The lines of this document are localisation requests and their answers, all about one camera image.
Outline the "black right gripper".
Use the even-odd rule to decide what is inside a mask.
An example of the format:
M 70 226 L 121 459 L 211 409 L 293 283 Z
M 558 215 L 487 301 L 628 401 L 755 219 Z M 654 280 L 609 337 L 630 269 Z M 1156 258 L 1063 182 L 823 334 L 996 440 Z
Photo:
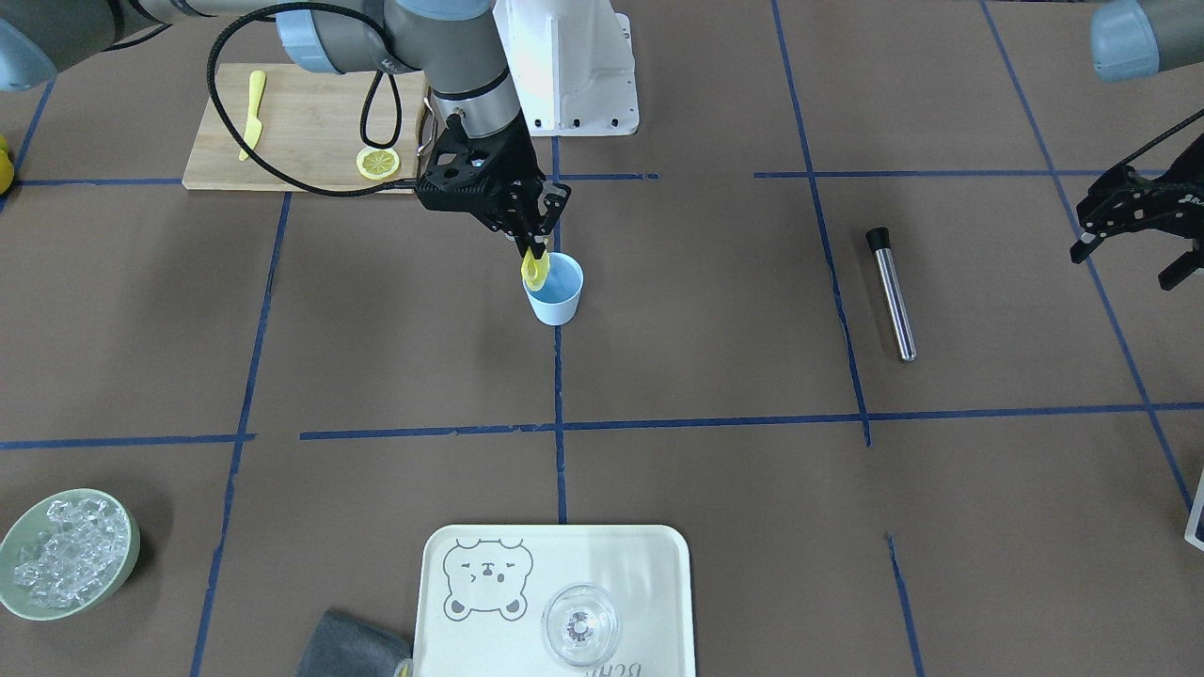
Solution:
M 547 179 L 541 170 L 521 113 L 482 137 L 470 136 L 464 114 L 448 116 L 417 186 L 421 206 L 472 214 L 515 241 L 523 260 L 554 248 L 571 194 L 568 186 Z

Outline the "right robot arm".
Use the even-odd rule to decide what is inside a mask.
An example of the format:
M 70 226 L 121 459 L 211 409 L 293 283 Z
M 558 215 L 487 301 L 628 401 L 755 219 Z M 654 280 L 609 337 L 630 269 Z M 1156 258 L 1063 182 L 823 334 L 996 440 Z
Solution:
M 241 151 L 252 147 L 216 90 L 229 39 L 272 19 L 293 63 L 319 73 L 425 73 L 443 129 L 417 179 L 390 179 L 365 196 L 412 190 L 427 210 L 472 214 L 526 259 L 547 255 L 571 190 L 541 171 L 489 1 L 5 1 L 2 89 L 57 78 L 136 34 L 188 19 L 228 17 L 206 63 L 207 89 Z

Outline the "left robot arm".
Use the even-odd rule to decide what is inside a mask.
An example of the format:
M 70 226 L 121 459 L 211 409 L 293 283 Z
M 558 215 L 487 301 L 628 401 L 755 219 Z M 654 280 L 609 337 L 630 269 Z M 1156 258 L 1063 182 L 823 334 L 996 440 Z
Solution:
M 1094 73 L 1105 82 L 1151 77 L 1203 60 L 1200 1 L 1108 1 L 1088 27 Z M 1155 179 L 1143 177 L 1134 163 L 1174 134 L 1202 120 L 1196 111 L 1159 133 L 1088 186 L 1078 202 L 1080 235 L 1068 251 L 1072 264 L 1088 257 L 1122 234 L 1155 230 L 1184 239 L 1188 249 L 1158 275 L 1163 292 L 1202 273 L 1203 267 L 1203 137 L 1182 151 Z

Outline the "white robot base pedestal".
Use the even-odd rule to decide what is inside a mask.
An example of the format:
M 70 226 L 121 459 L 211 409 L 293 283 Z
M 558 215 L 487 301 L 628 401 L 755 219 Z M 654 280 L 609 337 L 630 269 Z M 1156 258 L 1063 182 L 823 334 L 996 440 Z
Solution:
M 610 1 L 496 1 L 492 16 L 532 136 L 638 133 L 631 24 Z

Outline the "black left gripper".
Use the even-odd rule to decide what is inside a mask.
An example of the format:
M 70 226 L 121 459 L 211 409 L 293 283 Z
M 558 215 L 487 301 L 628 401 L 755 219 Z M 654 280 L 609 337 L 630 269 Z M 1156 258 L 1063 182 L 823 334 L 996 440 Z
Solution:
M 1078 204 L 1078 240 L 1069 249 L 1072 264 L 1084 264 L 1102 240 L 1147 228 L 1187 240 L 1202 239 L 1202 163 L 1178 161 L 1157 179 L 1144 179 L 1134 167 L 1109 167 Z M 1162 292 L 1173 292 L 1203 271 L 1203 249 L 1193 248 L 1158 273 Z

